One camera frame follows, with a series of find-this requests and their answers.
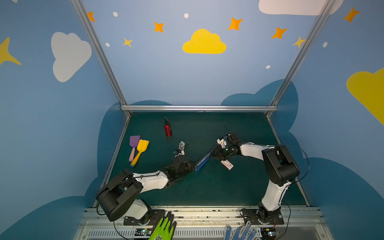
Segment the red white staple box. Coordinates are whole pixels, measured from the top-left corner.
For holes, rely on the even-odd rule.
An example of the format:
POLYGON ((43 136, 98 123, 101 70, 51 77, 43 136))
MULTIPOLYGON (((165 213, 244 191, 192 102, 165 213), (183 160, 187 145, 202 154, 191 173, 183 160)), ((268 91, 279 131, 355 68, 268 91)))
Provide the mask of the red white staple box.
POLYGON ((221 161, 221 164, 224 167, 226 167, 228 170, 231 170, 234 167, 234 165, 231 162, 229 162, 228 160, 221 161))

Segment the long metal stapler magazine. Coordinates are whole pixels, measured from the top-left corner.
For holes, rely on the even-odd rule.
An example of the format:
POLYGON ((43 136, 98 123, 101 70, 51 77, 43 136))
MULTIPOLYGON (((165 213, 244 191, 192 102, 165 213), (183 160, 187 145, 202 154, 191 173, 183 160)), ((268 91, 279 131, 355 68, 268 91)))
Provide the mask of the long metal stapler magazine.
POLYGON ((179 143, 179 148, 178 150, 176 151, 176 156, 179 156, 179 155, 185 155, 185 147, 186 147, 186 144, 184 141, 181 141, 179 143))

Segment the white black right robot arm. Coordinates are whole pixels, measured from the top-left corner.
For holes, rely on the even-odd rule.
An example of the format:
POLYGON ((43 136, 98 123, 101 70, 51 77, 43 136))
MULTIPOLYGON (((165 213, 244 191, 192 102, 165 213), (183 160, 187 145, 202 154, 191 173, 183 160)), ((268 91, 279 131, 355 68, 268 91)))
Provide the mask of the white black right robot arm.
POLYGON ((254 143, 231 147, 218 145, 211 155, 225 161, 233 155, 241 155, 264 162, 269 183, 259 208, 270 215, 281 209, 286 191, 300 174, 300 168, 285 145, 269 146, 254 143))

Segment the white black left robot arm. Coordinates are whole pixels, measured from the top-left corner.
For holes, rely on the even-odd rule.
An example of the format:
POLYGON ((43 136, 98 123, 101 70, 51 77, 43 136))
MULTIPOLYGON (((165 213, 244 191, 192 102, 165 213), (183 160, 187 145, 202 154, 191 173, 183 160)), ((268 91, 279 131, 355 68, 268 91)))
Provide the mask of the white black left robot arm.
POLYGON ((124 214, 136 220, 145 218, 150 207, 138 197, 141 193, 166 189, 195 170, 195 164, 185 156, 175 157, 167 167, 153 173, 137 174, 124 169, 96 194, 96 200, 109 221, 124 214))

